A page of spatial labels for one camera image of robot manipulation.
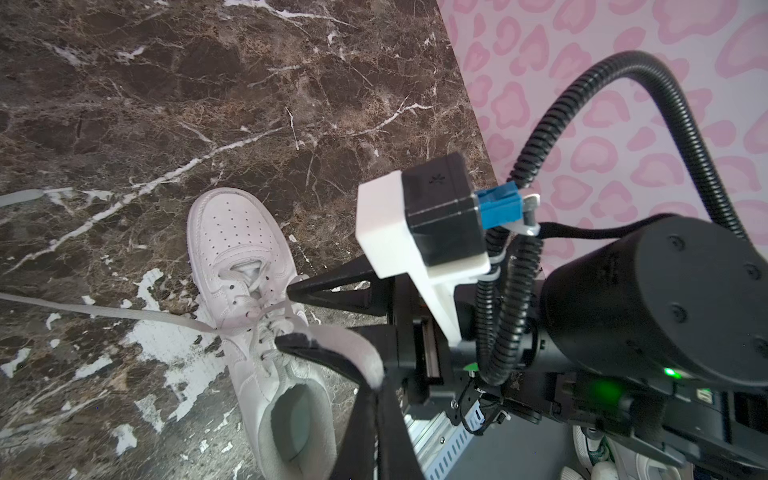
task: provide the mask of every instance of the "white sneaker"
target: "white sneaker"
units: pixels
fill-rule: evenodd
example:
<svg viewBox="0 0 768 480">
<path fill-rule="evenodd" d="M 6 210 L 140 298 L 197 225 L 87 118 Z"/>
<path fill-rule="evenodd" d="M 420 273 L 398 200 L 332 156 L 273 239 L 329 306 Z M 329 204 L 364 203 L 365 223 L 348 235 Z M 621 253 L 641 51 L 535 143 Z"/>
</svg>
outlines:
<svg viewBox="0 0 768 480">
<path fill-rule="evenodd" d="M 217 188 L 187 223 L 195 284 L 217 329 L 243 424 L 267 480 L 325 479 L 336 460 L 330 398 L 315 366 L 276 350 L 274 338 L 306 325 L 286 298 L 296 266 L 285 237 L 253 195 Z"/>
</svg>

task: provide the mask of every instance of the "shoe insole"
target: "shoe insole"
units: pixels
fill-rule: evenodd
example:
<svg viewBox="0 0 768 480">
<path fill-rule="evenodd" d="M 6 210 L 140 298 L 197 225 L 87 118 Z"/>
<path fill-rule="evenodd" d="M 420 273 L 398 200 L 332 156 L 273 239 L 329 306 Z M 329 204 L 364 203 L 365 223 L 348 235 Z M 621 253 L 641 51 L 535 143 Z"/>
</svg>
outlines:
<svg viewBox="0 0 768 480">
<path fill-rule="evenodd" d="M 280 457 L 290 462 L 310 439 L 312 413 L 310 392 L 305 385 L 288 389 L 272 411 L 272 433 Z"/>
</svg>

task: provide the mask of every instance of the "brown marble surface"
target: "brown marble surface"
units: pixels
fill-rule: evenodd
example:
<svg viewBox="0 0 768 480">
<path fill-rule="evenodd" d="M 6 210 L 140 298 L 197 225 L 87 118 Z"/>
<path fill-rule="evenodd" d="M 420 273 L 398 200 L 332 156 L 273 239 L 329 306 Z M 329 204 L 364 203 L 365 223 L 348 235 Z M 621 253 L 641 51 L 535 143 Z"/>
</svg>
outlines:
<svg viewBox="0 0 768 480">
<path fill-rule="evenodd" d="M 450 151 L 493 181 L 433 2 L 11 0 L 0 70 L 0 195 L 45 191 L 0 207 L 8 293 L 193 313 L 207 189 L 259 197 L 314 275 L 359 254 L 360 182 Z M 53 312 L 0 302 L 0 478 L 260 478 L 219 339 Z"/>
</svg>

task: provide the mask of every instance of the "cable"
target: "cable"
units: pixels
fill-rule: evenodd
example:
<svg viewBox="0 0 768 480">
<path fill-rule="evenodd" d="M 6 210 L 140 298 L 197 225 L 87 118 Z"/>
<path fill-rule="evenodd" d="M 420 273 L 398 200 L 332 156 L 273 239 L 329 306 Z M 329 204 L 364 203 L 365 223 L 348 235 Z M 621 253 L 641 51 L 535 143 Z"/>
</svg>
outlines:
<svg viewBox="0 0 768 480">
<path fill-rule="evenodd" d="M 514 181 L 518 189 L 530 187 L 571 120 L 595 94 L 619 78 L 635 80 L 654 99 L 712 221 L 749 241 L 680 85 L 662 61 L 642 51 L 624 51 L 605 58 L 571 83 L 531 133 L 507 181 Z M 520 337 L 525 331 L 534 278 L 541 259 L 543 240 L 526 236 L 517 238 L 521 237 L 524 239 L 518 243 L 519 253 L 514 253 L 516 258 L 510 262 L 502 280 L 498 334 L 488 342 L 493 345 L 490 360 L 485 361 L 478 355 L 480 376 L 493 386 L 501 385 L 518 365 Z M 482 321 L 486 325 L 483 328 L 487 328 L 488 320 Z M 484 351 L 479 347 L 478 353 Z"/>
<path fill-rule="evenodd" d="M 528 307 L 544 241 L 528 235 L 517 235 L 511 243 L 512 258 L 502 281 L 502 306 L 498 313 L 498 332 L 486 365 L 480 376 L 489 385 L 501 385 L 520 362 L 520 340 L 528 324 Z"/>
<path fill-rule="evenodd" d="M 663 220 L 669 217 L 677 217 L 676 214 L 657 214 L 652 217 L 639 220 L 629 225 L 623 225 L 622 227 L 604 228 L 604 229 L 588 229 L 572 227 L 570 225 L 564 225 L 557 222 L 541 222 L 539 226 L 541 229 L 538 233 L 538 238 L 542 240 L 545 238 L 584 238 L 587 240 L 600 240 L 604 238 L 622 238 L 626 237 L 630 233 L 633 233 L 647 225 L 656 223 L 659 220 Z"/>
<path fill-rule="evenodd" d="M 622 51 L 605 58 L 571 83 L 539 121 L 507 181 L 514 181 L 518 188 L 530 187 L 554 143 L 579 110 L 619 78 L 636 81 L 654 99 L 712 221 L 749 240 L 680 85 L 662 61 L 644 51 Z"/>
<path fill-rule="evenodd" d="M 492 258 L 501 254 L 508 239 L 509 230 L 504 227 L 489 229 L 485 233 L 485 249 L 488 251 L 488 256 Z M 496 263 L 488 273 L 496 273 L 499 268 L 501 263 Z M 488 368 L 488 359 L 491 357 L 498 330 L 498 318 L 493 313 L 495 287 L 495 281 L 480 280 L 475 288 L 475 353 L 478 369 L 481 371 Z"/>
<path fill-rule="evenodd" d="M 493 420 L 498 416 L 499 413 L 502 411 L 502 401 L 500 400 L 496 406 L 496 409 L 494 410 L 493 414 L 488 417 L 485 417 L 485 421 L 481 425 L 481 427 L 477 430 L 472 430 L 469 428 L 469 424 L 467 423 L 466 414 L 462 412 L 462 400 L 464 400 L 464 395 L 466 395 L 467 391 L 469 390 L 469 387 L 472 386 L 472 383 L 474 383 L 474 379 L 472 377 L 469 377 L 469 381 L 467 382 L 467 385 L 462 390 L 462 394 L 458 396 L 458 416 L 462 418 L 462 425 L 464 426 L 464 429 L 471 433 L 472 435 L 481 437 L 483 433 L 485 433 L 485 430 L 488 429 L 488 427 L 493 423 Z"/>
</svg>

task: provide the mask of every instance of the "pink leopard print wallpaper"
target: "pink leopard print wallpaper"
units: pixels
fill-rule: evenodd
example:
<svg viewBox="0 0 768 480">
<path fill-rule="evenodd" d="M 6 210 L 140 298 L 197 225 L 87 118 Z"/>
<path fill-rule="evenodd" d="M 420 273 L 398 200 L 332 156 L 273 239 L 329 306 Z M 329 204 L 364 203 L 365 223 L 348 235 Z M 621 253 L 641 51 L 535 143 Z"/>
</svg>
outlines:
<svg viewBox="0 0 768 480">
<path fill-rule="evenodd" d="M 617 51 L 648 51 L 686 92 L 752 241 L 768 256 L 766 0 L 438 0 L 498 181 L 568 84 Z M 619 80 L 574 119 L 533 185 L 539 221 L 612 227 L 707 218 L 654 103 Z M 545 274 L 603 242 L 552 239 Z"/>
</svg>

